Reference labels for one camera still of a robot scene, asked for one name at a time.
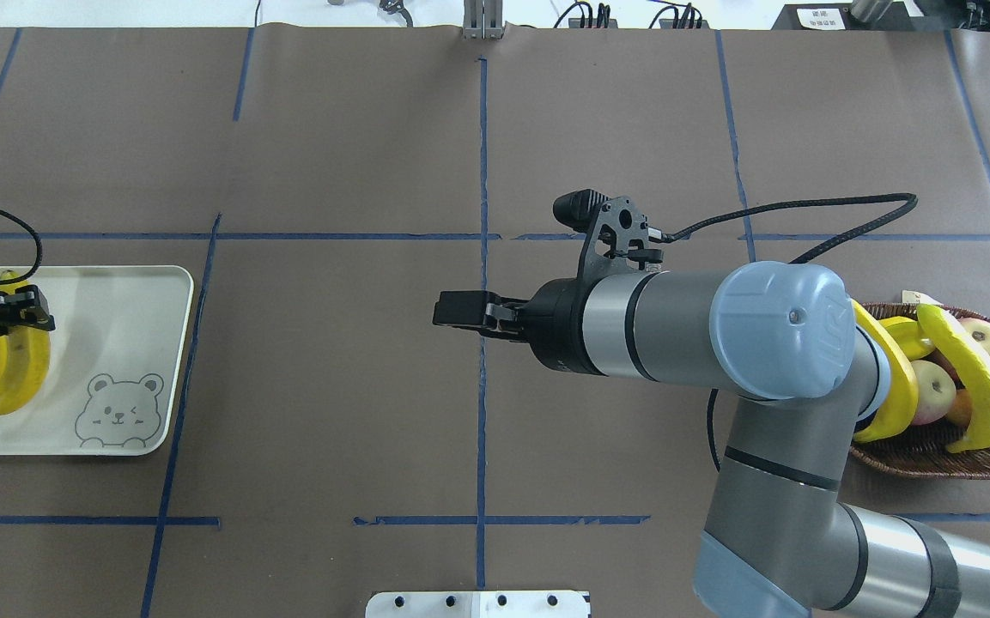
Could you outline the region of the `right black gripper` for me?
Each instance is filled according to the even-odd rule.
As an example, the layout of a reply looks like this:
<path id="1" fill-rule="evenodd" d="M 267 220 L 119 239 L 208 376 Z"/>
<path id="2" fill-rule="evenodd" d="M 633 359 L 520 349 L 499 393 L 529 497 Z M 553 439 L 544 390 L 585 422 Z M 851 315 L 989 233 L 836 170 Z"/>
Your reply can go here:
<path id="1" fill-rule="evenodd" d="M 586 301 L 597 285 L 576 278 L 553 279 L 530 299 L 492 292 L 442 292 L 434 305 L 433 324 L 482 332 L 488 339 L 526 342 L 549 369 L 600 375 L 582 336 Z"/>

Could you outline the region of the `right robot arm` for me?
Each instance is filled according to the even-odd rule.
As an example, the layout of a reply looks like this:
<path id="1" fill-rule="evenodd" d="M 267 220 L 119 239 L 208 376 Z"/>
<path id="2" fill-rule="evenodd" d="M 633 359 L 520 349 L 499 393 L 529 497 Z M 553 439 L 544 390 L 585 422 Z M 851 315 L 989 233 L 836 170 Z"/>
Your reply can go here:
<path id="1" fill-rule="evenodd" d="M 990 547 L 839 501 L 890 352 L 816 264 L 581 267 L 530 299 L 443 292 L 433 324 L 526 342 L 546 367 L 738 396 L 695 593 L 719 617 L 990 617 Z"/>

